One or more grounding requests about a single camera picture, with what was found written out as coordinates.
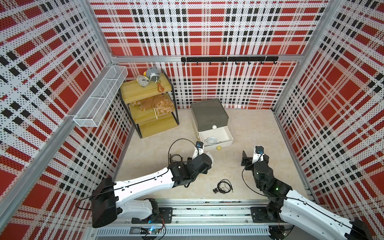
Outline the white drawer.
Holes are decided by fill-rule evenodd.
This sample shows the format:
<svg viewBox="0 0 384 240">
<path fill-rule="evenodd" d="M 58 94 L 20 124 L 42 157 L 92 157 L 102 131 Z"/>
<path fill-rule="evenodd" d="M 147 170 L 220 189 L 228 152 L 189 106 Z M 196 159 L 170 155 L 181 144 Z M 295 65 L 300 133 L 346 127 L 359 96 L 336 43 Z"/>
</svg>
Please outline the white drawer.
<svg viewBox="0 0 384 240">
<path fill-rule="evenodd" d="M 204 132 L 198 132 L 200 140 L 204 143 L 204 151 L 215 151 L 217 146 L 222 148 L 232 145 L 234 138 L 227 126 L 208 130 Z"/>
</svg>

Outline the black earphones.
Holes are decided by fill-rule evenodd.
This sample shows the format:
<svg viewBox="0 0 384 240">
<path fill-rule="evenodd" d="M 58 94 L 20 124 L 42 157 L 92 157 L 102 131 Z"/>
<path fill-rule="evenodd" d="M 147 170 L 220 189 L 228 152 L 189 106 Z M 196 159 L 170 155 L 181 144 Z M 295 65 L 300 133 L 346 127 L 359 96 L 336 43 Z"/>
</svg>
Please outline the black earphones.
<svg viewBox="0 0 384 240">
<path fill-rule="evenodd" d="M 217 187 L 213 189 L 213 192 L 215 194 L 221 193 L 225 195 L 230 192 L 233 192 L 233 186 L 228 179 L 222 179 L 218 182 Z"/>
<path fill-rule="evenodd" d="M 183 157 L 180 154 L 171 154 L 169 155 L 169 163 L 172 164 L 174 162 L 182 162 Z"/>
</svg>

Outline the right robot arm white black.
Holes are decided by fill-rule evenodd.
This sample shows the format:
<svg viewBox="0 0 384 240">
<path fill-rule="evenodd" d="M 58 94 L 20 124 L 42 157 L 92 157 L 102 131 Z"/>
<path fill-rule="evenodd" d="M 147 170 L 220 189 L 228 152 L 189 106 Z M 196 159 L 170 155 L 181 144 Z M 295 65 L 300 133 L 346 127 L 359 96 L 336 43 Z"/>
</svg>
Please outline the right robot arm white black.
<svg viewBox="0 0 384 240">
<path fill-rule="evenodd" d="M 267 216 L 281 220 L 319 240 L 371 240 L 369 226 L 359 219 L 349 220 L 317 205 L 274 176 L 269 156 L 257 146 L 253 156 L 242 153 L 241 166 L 251 171 L 258 195 L 267 197 Z"/>
</svg>

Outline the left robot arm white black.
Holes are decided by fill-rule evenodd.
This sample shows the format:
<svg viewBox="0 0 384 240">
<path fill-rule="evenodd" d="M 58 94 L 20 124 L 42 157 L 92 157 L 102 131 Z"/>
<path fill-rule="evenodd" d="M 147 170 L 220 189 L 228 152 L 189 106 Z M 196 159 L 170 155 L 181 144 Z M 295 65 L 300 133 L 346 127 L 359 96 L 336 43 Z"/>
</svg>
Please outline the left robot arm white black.
<svg viewBox="0 0 384 240">
<path fill-rule="evenodd" d="M 138 198 L 178 186 L 188 187 L 200 174 L 207 174 L 213 163 L 211 153 L 203 153 L 140 178 L 117 182 L 112 178 L 103 179 L 90 197 L 92 227 L 107 226 L 120 216 L 154 221 L 160 212 L 156 200 Z"/>
</svg>

